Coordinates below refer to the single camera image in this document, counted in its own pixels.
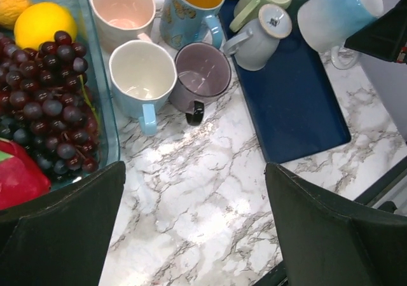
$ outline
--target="purple mug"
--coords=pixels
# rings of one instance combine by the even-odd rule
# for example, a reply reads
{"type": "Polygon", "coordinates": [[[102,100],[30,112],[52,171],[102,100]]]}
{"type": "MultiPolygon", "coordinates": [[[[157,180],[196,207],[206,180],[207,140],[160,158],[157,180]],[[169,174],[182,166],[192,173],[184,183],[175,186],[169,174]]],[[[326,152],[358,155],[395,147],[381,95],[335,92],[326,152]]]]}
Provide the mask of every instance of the purple mug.
{"type": "Polygon", "coordinates": [[[191,43],[177,54],[178,80],[169,99],[185,113],[191,126],[198,126],[205,105],[215,102],[228,88],[231,69],[226,56],[207,43],[191,43]]]}

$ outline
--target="black mug handle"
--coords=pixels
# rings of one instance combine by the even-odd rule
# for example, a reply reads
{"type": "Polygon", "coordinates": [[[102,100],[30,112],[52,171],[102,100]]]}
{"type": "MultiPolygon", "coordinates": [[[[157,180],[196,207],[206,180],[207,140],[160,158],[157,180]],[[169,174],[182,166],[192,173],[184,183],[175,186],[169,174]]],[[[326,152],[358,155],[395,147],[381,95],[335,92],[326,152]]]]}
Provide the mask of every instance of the black mug handle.
{"type": "Polygon", "coordinates": [[[193,114],[186,113],[185,117],[189,125],[198,126],[204,119],[205,105],[204,103],[198,102],[197,100],[193,102],[193,105],[193,114]]]}

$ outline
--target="bunch of grapes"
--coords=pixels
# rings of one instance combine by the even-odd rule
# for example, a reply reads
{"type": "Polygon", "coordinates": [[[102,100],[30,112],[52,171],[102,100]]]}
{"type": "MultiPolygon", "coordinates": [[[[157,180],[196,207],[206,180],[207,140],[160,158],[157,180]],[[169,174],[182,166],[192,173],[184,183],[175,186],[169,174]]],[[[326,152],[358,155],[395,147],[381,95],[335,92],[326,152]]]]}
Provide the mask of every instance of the bunch of grapes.
{"type": "Polygon", "coordinates": [[[58,31],[39,50],[0,33],[0,137],[24,146],[53,180],[98,169],[86,47],[58,31]]]}

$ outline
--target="green mug handle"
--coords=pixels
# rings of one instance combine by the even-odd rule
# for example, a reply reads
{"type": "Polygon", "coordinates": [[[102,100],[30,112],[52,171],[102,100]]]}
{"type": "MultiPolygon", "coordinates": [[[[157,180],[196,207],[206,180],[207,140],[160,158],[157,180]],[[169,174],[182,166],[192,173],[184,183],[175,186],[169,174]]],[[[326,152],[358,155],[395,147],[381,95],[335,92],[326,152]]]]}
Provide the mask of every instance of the green mug handle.
{"type": "Polygon", "coordinates": [[[237,14],[235,19],[229,25],[229,29],[233,32],[238,32],[245,24],[246,18],[258,7],[261,0],[252,0],[250,1],[242,11],[237,14]]]}

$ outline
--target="light blue mug handle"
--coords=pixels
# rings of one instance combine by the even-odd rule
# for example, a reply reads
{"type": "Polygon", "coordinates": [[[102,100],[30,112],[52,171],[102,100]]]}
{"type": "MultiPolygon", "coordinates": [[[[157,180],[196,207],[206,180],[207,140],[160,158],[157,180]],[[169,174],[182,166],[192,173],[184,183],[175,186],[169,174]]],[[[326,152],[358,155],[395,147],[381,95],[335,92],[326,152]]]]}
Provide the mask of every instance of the light blue mug handle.
{"type": "Polygon", "coordinates": [[[212,34],[212,46],[220,49],[223,41],[222,25],[219,19],[213,15],[207,15],[204,19],[206,26],[212,34]]]}
{"type": "Polygon", "coordinates": [[[153,104],[144,104],[142,106],[142,116],[139,118],[139,122],[144,135],[157,134],[157,118],[153,104]]]}
{"type": "Polygon", "coordinates": [[[236,54],[239,50],[241,43],[244,43],[253,36],[252,29],[247,29],[245,32],[237,34],[235,37],[229,39],[223,46],[223,53],[230,56],[236,54]]]}

